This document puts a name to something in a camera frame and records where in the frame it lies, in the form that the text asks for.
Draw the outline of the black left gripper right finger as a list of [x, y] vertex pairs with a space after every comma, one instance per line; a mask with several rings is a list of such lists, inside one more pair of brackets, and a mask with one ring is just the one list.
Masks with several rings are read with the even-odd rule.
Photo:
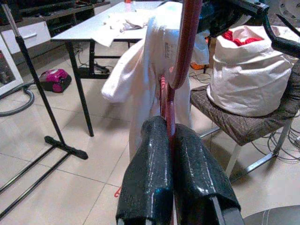
[[242, 225], [241, 207], [218, 161], [195, 131], [176, 124], [174, 191], [179, 225]]

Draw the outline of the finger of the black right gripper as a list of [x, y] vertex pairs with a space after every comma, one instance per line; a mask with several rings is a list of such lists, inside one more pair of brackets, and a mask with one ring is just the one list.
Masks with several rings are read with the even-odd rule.
[[199, 33], [208, 30], [211, 36], [219, 36], [237, 23], [242, 15], [240, 8], [228, 0], [203, 0]]

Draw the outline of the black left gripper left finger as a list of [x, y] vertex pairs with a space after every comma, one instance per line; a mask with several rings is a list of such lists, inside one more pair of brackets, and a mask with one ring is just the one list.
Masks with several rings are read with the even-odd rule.
[[116, 212], [119, 225], [168, 225], [173, 210], [173, 163], [166, 121], [146, 120], [127, 167]]

